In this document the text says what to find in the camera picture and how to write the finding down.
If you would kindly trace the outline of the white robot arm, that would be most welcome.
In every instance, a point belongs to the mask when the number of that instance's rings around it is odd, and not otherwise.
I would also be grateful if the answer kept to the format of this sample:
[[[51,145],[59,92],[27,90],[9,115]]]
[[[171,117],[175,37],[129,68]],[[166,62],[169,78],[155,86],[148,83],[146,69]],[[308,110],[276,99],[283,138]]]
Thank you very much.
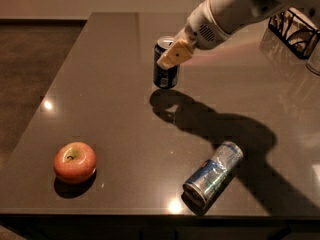
[[[157,64],[164,70],[172,68],[191,59],[195,50],[211,50],[241,28],[291,7],[320,25],[320,0],[205,0],[189,15]]]

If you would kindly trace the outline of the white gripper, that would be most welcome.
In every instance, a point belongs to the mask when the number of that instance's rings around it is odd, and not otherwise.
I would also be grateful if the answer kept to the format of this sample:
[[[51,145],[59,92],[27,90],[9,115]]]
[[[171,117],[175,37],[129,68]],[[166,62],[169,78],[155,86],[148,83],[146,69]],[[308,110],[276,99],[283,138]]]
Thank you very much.
[[[175,36],[176,41],[157,60],[162,69],[168,70],[191,59],[194,49],[212,50],[230,38],[214,17],[212,2],[205,0],[189,15]]]

